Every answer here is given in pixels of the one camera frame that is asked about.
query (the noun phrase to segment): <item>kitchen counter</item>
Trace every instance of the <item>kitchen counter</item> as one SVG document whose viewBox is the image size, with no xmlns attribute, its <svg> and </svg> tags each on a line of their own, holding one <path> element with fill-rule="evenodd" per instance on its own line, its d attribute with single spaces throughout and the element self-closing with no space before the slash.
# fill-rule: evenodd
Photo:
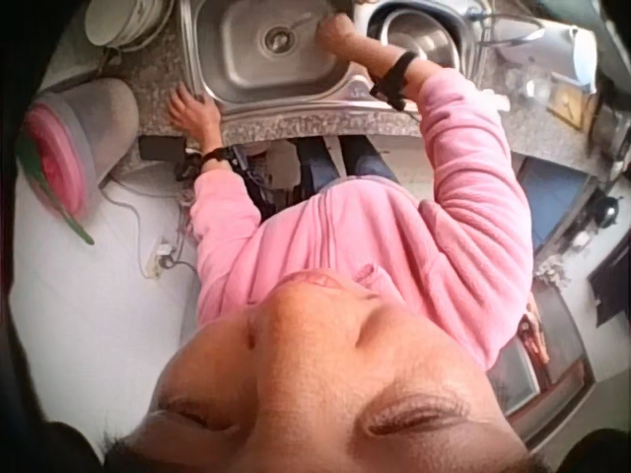
<svg viewBox="0 0 631 473">
<path fill-rule="evenodd" d="M 508 0 L 498 1 L 498 9 Z M 119 66 L 107 73 L 125 80 L 131 87 L 140 109 L 140 134 L 177 135 L 168 122 L 165 104 L 170 90 L 181 79 L 181 57 L 175 15 L 165 31 L 144 50 L 125 54 Z M 505 94 L 507 65 L 490 50 L 483 66 L 482 89 Z M 591 157 L 587 136 L 545 110 L 513 104 L 510 112 L 501 113 L 511 149 L 561 165 L 603 177 L 606 169 L 601 160 Z M 222 125 L 226 145 L 276 140 L 298 136 L 365 134 L 418 136 L 418 123 L 406 114 L 391 110 L 313 110 L 301 113 L 260 115 L 236 119 Z M 122 176 L 153 166 L 140 160 L 137 146 L 115 168 Z"/>
</svg>

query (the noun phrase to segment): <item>stainless steel sink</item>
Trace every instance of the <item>stainless steel sink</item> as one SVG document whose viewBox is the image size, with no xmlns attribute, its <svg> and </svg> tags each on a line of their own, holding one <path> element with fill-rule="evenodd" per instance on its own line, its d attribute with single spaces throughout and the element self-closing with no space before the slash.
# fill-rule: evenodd
<svg viewBox="0 0 631 473">
<path fill-rule="evenodd" d="M 206 87 L 224 103 L 321 95 L 348 63 L 316 44 L 317 21 L 352 14 L 352 0 L 208 0 L 197 15 Z"/>
<path fill-rule="evenodd" d="M 316 45 L 317 21 L 347 13 L 360 34 L 398 6 L 432 14 L 453 34 L 460 72 L 474 78 L 475 35 L 464 18 L 469 2 L 453 0 L 180 0 L 184 76 L 198 94 L 214 98 L 225 121 L 259 113 L 313 108 L 388 108 L 370 94 L 367 71 Z"/>
</svg>

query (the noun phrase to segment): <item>jeans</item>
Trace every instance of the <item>jeans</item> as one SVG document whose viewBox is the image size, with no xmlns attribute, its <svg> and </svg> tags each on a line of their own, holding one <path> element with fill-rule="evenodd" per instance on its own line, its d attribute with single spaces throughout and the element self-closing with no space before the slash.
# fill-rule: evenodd
<svg viewBox="0 0 631 473">
<path fill-rule="evenodd" d="M 298 152 L 302 187 L 307 194 L 306 197 L 317 194 L 339 178 L 339 172 L 321 136 L 296 138 L 291 141 Z M 347 175 L 378 175 L 399 183 L 366 136 L 340 136 L 339 143 Z"/>
</svg>

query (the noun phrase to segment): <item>pink sweater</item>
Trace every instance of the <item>pink sweater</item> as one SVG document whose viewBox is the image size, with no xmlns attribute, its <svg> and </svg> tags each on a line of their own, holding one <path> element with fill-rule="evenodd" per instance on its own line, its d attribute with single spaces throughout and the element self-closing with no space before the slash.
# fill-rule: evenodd
<svg viewBox="0 0 631 473">
<path fill-rule="evenodd" d="M 488 370 L 526 307 L 528 205 L 500 117 L 473 84 L 445 69 L 418 107 L 434 202 L 356 178 L 261 225 L 238 175 L 202 174 L 192 208 L 199 324 L 259 303 L 288 274 L 331 268 L 429 317 Z"/>
</svg>

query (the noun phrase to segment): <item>sink drain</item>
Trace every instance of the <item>sink drain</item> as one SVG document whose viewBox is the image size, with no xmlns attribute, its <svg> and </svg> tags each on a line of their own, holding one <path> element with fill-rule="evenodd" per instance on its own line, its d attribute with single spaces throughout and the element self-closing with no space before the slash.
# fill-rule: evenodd
<svg viewBox="0 0 631 473">
<path fill-rule="evenodd" d="M 296 44 L 296 36 L 287 28 L 273 28 L 265 35 L 265 47 L 274 54 L 284 54 Z"/>
</svg>

